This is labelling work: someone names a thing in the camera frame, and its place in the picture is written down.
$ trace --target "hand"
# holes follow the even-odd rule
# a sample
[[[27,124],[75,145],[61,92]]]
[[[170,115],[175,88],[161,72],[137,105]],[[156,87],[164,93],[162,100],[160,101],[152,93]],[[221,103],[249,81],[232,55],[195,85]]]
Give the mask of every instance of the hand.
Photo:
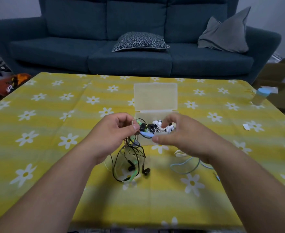
[[[139,131],[139,125],[133,119],[128,113],[106,115],[78,146],[88,152],[96,164],[100,164],[109,154],[120,147],[125,138]]]
[[[158,135],[152,141],[161,145],[173,145],[184,153],[198,157],[204,163],[217,155],[220,148],[232,144],[200,122],[179,113],[171,113],[162,121],[162,128],[176,123],[176,129],[167,135]]]

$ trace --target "yellow tablecloth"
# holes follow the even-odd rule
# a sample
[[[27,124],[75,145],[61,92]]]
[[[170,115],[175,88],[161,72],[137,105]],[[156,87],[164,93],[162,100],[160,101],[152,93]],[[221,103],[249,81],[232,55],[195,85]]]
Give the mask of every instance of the yellow tablecloth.
[[[0,216],[104,115],[134,116],[133,84],[143,82],[178,83],[180,113],[243,149],[285,184],[285,116],[267,100],[263,106],[251,105],[253,88],[244,81],[40,73],[0,101]],[[250,131],[243,124],[249,124]],[[183,160],[175,157],[176,150],[146,146],[150,176],[141,175],[130,185],[115,181],[104,164],[96,166],[73,223],[241,226],[213,170],[200,165],[180,175],[169,168]],[[106,164],[111,167],[109,157]]]

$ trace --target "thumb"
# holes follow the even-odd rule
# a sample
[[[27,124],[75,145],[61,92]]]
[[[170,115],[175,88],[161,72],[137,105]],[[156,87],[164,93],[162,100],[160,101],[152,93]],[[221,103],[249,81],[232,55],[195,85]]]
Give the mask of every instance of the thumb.
[[[176,143],[176,136],[174,133],[166,135],[155,135],[152,137],[152,141],[160,145],[174,145]]]
[[[134,125],[129,125],[127,127],[123,127],[119,129],[119,135],[121,136],[122,139],[125,139],[129,136],[133,136],[136,132],[139,130],[139,125],[134,124]]]

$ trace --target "finger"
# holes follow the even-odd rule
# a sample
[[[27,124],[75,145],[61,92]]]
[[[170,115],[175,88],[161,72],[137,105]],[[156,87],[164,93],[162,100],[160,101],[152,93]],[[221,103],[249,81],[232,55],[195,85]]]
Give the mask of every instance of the finger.
[[[129,136],[133,136],[139,130],[139,125],[129,125],[127,127],[120,128],[118,134],[122,139],[125,139]]]
[[[166,128],[170,123],[174,122],[177,123],[177,120],[179,119],[180,114],[179,113],[171,113],[168,116],[166,116],[163,120],[162,120],[162,128]]]
[[[113,114],[117,124],[119,125],[119,127],[124,127],[127,125],[131,125],[132,121],[133,121],[133,116],[131,116],[128,113],[115,113]]]
[[[152,137],[152,141],[160,145],[175,145],[176,135],[175,134],[155,135],[154,137]]]

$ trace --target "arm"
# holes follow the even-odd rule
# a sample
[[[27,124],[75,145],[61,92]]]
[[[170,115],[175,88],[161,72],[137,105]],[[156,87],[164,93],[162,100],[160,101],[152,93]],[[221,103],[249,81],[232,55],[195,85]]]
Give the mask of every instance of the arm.
[[[27,39],[44,38],[47,34],[43,17],[0,20],[0,56],[14,73],[24,73],[22,67],[11,57],[9,43]]]
[[[247,27],[246,42],[249,47],[247,56],[253,57],[254,63],[247,82],[252,84],[258,74],[276,51],[281,42],[281,35],[263,29]]]
[[[132,120],[127,113],[105,116],[0,218],[0,232],[66,232],[94,166],[139,130]]]
[[[158,144],[174,145],[211,164],[248,232],[285,232],[285,186],[256,161],[198,121],[173,113],[162,122],[176,131],[155,136]]]

